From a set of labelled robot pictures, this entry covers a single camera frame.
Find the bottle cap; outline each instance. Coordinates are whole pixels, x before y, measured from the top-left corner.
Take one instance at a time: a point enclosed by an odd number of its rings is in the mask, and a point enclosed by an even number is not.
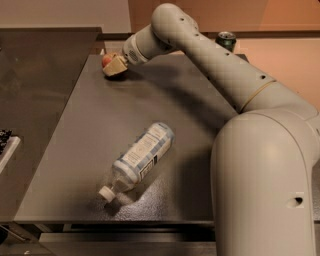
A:
[[[99,194],[102,195],[108,201],[108,203],[110,203],[116,197],[113,191],[106,186],[103,186],[100,189]]]

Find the brown wall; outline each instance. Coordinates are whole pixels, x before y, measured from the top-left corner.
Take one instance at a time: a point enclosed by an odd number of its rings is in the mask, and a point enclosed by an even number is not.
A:
[[[128,0],[132,32],[150,23],[161,3],[178,5],[202,32],[320,30],[319,0]]]

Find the bottle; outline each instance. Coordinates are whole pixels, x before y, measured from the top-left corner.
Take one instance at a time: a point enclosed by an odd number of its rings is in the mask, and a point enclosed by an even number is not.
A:
[[[99,194],[110,203],[118,193],[133,189],[168,151],[173,140],[174,133],[166,124],[152,124],[132,147],[113,163],[112,185],[103,186]]]

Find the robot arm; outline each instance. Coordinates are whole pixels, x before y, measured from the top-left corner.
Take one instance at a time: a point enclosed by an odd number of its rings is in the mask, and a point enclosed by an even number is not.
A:
[[[183,51],[241,115],[218,134],[211,161],[219,256],[316,256],[311,174],[320,157],[314,106],[215,44],[181,9],[163,4],[130,37],[133,65]]]

